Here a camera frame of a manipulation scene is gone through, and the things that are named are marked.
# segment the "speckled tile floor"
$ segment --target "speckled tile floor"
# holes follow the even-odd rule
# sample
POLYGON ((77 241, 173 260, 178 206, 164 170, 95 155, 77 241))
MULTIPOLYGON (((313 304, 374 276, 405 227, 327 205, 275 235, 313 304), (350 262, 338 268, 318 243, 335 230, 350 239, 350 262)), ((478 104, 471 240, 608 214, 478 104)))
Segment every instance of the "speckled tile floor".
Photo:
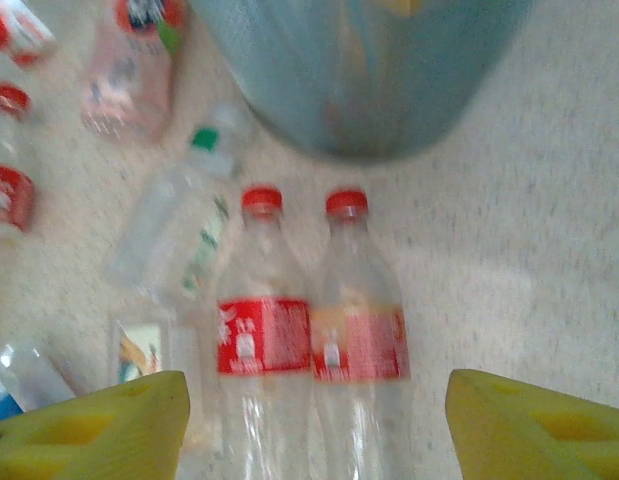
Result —
MULTIPOLYGON (((84 38, 92 4, 75 25, 84 38)), ((150 172, 178 158, 214 101, 238 95, 196 23, 162 142, 108 145, 77 121, 89 43, 70 41, 27 80, 43 112, 31 138, 42 194, 0 289, 0 339, 41 339, 81 391, 104 384, 108 315, 130 301, 101 279, 103 257, 150 172)), ((327 241, 325 193, 367 189, 409 319, 416 478, 460 478, 443 409, 452 368, 619 407, 619 0, 538 1, 461 125, 418 158, 332 166, 263 133, 241 182, 252 180, 281 187, 284 233, 308 268, 327 241)))

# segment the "bottle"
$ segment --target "bottle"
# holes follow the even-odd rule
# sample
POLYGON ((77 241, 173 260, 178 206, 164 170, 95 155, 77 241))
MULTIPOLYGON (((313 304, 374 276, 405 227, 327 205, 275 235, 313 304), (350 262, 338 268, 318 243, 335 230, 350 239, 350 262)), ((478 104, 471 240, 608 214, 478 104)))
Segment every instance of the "bottle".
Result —
POLYGON ((231 180, 254 132, 253 118, 241 106, 213 109, 186 157, 145 187, 106 266, 109 280, 167 308, 198 298, 228 221, 231 180))
POLYGON ((185 0, 107 0, 83 87, 82 121, 113 141, 149 142, 171 110, 185 0))
POLYGON ((307 286, 280 229, 282 195, 244 191, 245 231, 218 280, 224 478, 308 478, 307 286))
POLYGON ((0 239, 25 232, 33 210, 35 168, 21 125, 29 108, 25 92, 0 82, 0 239))
POLYGON ((38 62, 57 45, 49 27, 62 17, 48 0, 0 0, 0 53, 19 67, 38 62))
POLYGON ((400 288, 367 233, 357 188, 327 199, 331 240, 313 277, 314 394, 328 478, 413 478, 409 352, 400 288))
POLYGON ((74 396, 49 358, 34 344, 0 347, 0 420, 74 396))
POLYGON ((112 316, 110 385, 164 370, 185 374, 191 407, 182 449, 188 453, 212 447, 219 430, 213 363, 201 334, 198 312, 187 304, 167 309, 144 300, 112 316))

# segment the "soda bottle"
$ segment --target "soda bottle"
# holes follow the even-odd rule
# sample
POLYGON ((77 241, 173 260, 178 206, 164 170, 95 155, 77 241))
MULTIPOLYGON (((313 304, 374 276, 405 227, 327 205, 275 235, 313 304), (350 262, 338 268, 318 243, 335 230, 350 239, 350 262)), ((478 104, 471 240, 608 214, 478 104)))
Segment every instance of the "soda bottle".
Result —
POLYGON ((126 382, 163 369, 187 377, 191 416, 184 447, 213 443, 219 430, 214 364, 215 322, 208 302, 223 231, 229 221, 232 180, 254 137, 251 114, 220 103, 192 135, 185 157, 148 182, 107 278, 148 299, 116 313, 112 322, 110 380, 126 382))
POLYGON ((36 169, 21 125, 29 108, 25 92, 0 82, 0 238, 22 234, 33 210, 36 169))
POLYGON ((171 110, 185 0, 107 0, 83 88, 82 121, 114 141, 151 141, 171 110))
POLYGON ((334 480, 413 477, 400 289, 369 238, 367 213, 360 189, 329 195, 331 240, 313 278, 314 394, 334 480))
POLYGON ((242 209, 245 231, 217 290, 224 478, 305 479, 306 283, 280 229, 280 191, 248 188, 242 209))

